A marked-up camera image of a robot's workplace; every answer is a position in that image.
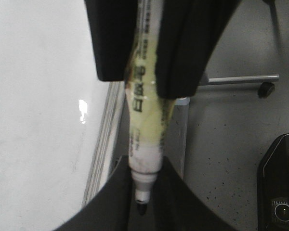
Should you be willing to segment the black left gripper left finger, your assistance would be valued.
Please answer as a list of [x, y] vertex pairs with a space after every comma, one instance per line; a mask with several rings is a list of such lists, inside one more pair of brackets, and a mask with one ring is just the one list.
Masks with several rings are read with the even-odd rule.
[[136, 0], [86, 0], [97, 76], [122, 81], [136, 27]]

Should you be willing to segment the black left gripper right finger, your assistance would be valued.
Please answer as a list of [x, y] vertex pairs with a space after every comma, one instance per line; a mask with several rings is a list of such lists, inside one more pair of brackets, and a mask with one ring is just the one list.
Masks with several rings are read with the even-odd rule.
[[157, 93], [164, 99], [195, 95], [208, 61], [238, 0], [166, 0], [157, 48]]

